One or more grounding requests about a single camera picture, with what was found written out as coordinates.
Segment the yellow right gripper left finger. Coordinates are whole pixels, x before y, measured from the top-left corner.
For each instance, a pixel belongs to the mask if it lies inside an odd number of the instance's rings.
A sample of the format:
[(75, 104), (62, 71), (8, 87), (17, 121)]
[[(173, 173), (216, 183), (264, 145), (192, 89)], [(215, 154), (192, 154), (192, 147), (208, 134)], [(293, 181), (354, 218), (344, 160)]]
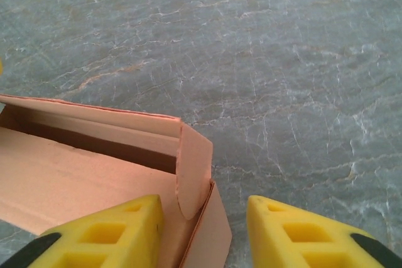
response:
[(159, 195), (144, 195), (50, 228), (1, 267), (156, 267), (164, 226)]

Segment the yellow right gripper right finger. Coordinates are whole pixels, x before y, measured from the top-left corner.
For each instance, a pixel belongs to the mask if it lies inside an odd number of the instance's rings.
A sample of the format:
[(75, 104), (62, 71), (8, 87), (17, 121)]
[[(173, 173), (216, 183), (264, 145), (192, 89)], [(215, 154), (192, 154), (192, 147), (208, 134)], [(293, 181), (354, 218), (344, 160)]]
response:
[(401, 267), (369, 233), (263, 196), (247, 201), (254, 267)]

